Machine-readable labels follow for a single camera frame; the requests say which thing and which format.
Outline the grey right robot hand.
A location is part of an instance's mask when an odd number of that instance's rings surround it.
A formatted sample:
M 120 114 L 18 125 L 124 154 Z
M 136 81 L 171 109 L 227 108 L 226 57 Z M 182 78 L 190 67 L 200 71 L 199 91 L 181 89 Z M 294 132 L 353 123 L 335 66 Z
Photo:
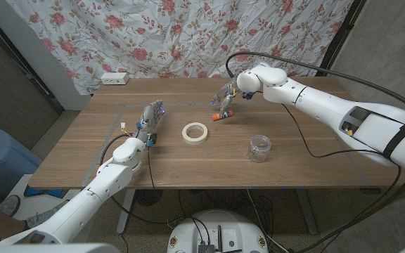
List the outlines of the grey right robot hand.
M 219 104 L 219 113 L 224 114 L 232 100 L 236 97 L 238 92 L 238 85 L 236 78 L 223 85 L 218 92 L 216 92 L 211 100 L 211 104 Z

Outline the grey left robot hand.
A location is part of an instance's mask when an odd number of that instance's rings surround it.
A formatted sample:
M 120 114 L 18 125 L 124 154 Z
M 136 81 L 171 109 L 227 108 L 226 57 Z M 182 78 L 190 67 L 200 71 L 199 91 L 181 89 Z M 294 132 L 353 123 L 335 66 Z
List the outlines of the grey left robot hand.
M 136 124 L 137 130 L 133 133 L 133 137 L 145 143 L 164 113 L 162 100 L 156 100 L 147 105 L 141 113 L 139 122 Z

